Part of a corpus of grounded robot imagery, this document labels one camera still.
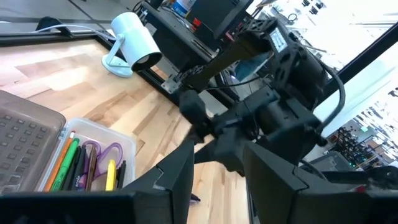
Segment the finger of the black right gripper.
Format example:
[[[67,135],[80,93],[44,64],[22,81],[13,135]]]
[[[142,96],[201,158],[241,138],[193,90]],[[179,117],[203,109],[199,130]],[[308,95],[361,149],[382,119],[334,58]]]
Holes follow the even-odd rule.
[[[194,163],[218,162],[229,172],[244,173],[243,168],[244,141],[230,137],[212,140],[194,155]]]
[[[214,135],[211,119],[206,113],[205,103],[195,90],[187,90],[180,95],[179,110],[191,124],[183,142],[204,143],[206,136]]]

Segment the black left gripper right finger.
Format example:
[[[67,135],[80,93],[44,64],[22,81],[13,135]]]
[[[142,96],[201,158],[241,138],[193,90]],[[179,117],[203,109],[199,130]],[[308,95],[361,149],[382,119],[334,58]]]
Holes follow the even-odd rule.
[[[244,172],[261,223],[369,223],[369,197],[246,143]]]

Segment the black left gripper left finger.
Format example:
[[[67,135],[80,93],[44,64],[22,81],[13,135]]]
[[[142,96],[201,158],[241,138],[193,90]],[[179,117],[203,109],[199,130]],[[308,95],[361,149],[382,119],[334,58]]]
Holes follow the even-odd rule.
[[[123,223],[186,223],[194,170],[194,142],[186,140],[123,188],[132,194]]]

